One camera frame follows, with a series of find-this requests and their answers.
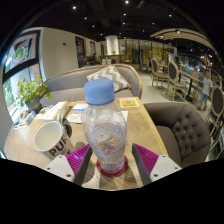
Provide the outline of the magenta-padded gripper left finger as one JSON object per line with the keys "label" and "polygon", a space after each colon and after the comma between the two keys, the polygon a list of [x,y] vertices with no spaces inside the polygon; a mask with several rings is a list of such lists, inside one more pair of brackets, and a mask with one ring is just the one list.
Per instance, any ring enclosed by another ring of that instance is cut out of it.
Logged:
{"label": "magenta-padded gripper left finger", "polygon": [[91,147],[89,145],[85,145],[68,156],[57,156],[45,167],[45,170],[81,186],[83,184],[91,156]]}

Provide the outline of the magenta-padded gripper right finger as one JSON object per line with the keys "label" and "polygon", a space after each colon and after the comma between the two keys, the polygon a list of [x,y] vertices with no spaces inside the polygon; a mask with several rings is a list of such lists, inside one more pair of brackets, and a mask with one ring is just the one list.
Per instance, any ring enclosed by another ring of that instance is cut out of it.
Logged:
{"label": "magenta-padded gripper right finger", "polygon": [[138,167],[143,185],[148,185],[181,170],[169,156],[158,156],[143,146],[132,144],[132,154]]}

